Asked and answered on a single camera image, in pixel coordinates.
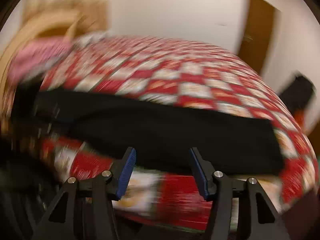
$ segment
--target curved wooden frame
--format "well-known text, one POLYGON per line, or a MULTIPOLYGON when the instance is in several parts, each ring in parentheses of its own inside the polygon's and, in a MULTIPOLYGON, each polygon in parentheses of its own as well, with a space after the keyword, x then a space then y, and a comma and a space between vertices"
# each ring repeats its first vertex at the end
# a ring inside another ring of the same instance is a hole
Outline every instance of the curved wooden frame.
POLYGON ((81 13, 77 9, 44 12, 31 18, 18 31, 0 58, 0 109, 3 107, 4 89, 9 65, 15 53, 39 34, 57 27, 70 27, 65 37, 66 39, 72 39, 80 19, 81 13))

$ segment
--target blue gripper pad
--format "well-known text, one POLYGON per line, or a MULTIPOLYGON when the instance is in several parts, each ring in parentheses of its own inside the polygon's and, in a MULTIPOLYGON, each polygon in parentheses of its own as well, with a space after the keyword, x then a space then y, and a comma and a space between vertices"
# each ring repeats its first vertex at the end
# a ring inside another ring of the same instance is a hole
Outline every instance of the blue gripper pad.
POLYGON ((129 179, 131 177, 133 168, 136 164, 136 150, 129 147, 122 160, 117 163, 117 170, 119 174, 115 174, 118 178, 118 189, 116 191, 116 197, 121 199, 127 190, 129 179))
POLYGON ((209 161, 202 159, 196 147, 191 148, 189 152, 189 163, 199 194, 204 198, 204 200, 211 201, 213 195, 215 195, 217 191, 217 186, 212 180, 212 174, 215 170, 209 161))

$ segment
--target white wall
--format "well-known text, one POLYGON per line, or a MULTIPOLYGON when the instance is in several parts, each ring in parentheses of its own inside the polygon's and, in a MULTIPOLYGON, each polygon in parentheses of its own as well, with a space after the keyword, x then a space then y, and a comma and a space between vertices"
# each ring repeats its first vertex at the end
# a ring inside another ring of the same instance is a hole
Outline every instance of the white wall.
MULTIPOLYGON (((319 88, 320 25, 303 0, 266 0, 279 10, 262 77, 276 92, 296 70, 319 88)), ((111 33, 200 40, 237 53, 248 0, 111 0, 111 33)), ((306 113, 310 129, 320 97, 306 113)))
POLYGON ((8 20, 5 22, 2 30, 0 31, 0 53, 4 51, 11 39, 15 36, 20 29, 22 22, 24 0, 20 0, 17 6, 13 9, 8 20))

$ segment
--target bed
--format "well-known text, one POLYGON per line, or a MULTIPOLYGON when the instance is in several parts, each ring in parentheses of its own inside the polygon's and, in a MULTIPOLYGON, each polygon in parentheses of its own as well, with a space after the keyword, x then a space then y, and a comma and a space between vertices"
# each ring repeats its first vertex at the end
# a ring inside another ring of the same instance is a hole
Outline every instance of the bed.
MULTIPOLYGON (((15 94, 14 87, 7 82, 14 55, 41 33, 59 26, 67 30, 69 39, 75 38, 77 28, 82 33, 91 31, 81 18, 76 9, 48 11, 31 18, 12 39, 0 58, 2 128, 8 126, 6 120, 15 94)), ((300 199, 310 202, 310 198, 315 198, 318 165, 308 138, 273 90, 237 56, 200 41, 108 37, 100 33, 89 37, 75 39, 71 52, 45 73, 42 91, 62 86, 73 91, 269 119, 285 158, 285 168, 278 177, 259 175, 257 179, 284 217, 293 212, 300 199)), ((39 143, 39 157, 58 171, 61 180, 69 176, 94 177, 112 163, 111 158, 99 155, 87 143, 55 133, 39 143)), ((237 178, 246 179, 248 175, 237 178)), ((114 207, 120 215, 140 223, 201 231, 206 227, 211 203, 201 199, 192 176, 138 167, 127 195, 114 207)), ((237 225, 236 200, 234 207, 232 229, 237 225)), ((308 222, 313 224, 316 214, 308 216, 305 212, 301 216, 309 217, 308 222)), ((294 237, 305 236, 310 224, 301 226, 294 237)))

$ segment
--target folded black garment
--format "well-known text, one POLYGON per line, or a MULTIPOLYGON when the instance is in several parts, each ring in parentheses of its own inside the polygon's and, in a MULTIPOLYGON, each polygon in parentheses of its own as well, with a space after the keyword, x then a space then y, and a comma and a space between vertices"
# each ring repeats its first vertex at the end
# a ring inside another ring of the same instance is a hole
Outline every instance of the folded black garment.
POLYGON ((120 159, 128 146, 137 165, 189 173, 188 151, 226 174, 278 174, 284 166, 269 120, 181 108, 58 88, 40 92, 36 117, 120 159))

